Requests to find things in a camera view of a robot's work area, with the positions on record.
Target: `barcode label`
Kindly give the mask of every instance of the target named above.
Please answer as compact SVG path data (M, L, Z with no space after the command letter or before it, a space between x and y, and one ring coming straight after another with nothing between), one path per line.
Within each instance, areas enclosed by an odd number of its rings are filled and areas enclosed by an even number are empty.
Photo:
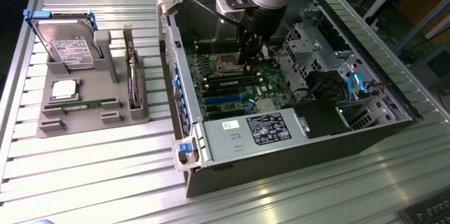
M65 65L93 63L85 40L52 41L52 43Z
M239 127L239 122L237 120L227 121L221 123L221 126L224 130L233 129Z

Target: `metal work surface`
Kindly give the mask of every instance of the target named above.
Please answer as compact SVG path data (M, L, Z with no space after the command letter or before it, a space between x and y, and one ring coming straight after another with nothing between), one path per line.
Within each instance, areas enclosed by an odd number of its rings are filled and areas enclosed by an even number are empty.
M92 10L98 28L112 34L112 56L122 56L121 28L133 25L135 46L144 57L151 122L36 138L46 53L22 27L12 62L17 68L9 72L0 103L0 222L395 223L396 210L448 184L450 126L348 4L327 2L424 121L358 155L187 199L169 149L173 129L155 0L30 0L30 10Z

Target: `green circuit board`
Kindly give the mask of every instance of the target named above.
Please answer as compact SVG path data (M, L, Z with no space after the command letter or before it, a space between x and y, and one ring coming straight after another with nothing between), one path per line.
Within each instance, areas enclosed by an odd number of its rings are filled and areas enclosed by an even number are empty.
M253 74L243 76L241 66L217 59L229 56L233 54L187 55L204 121L279 110L291 100L292 93L272 62L260 63L253 69ZM239 96L239 100L205 104L207 99L231 96ZM257 103L267 101L271 101L272 105L261 109Z

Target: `hard drive label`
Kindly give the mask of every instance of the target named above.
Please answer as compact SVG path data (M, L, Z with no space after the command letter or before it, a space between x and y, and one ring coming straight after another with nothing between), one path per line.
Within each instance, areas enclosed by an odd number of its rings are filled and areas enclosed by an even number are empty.
M257 145L291 139L289 132L279 112L247 118L247 123Z
M92 64L92 55L85 40L52 41L65 65Z

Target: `robotic arm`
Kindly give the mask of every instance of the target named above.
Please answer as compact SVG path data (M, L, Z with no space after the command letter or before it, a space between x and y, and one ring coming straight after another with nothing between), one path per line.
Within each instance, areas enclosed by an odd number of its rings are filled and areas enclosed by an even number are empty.
M263 46L275 33L288 0L217 0L216 10L239 22L239 64L249 71L252 62L263 58Z

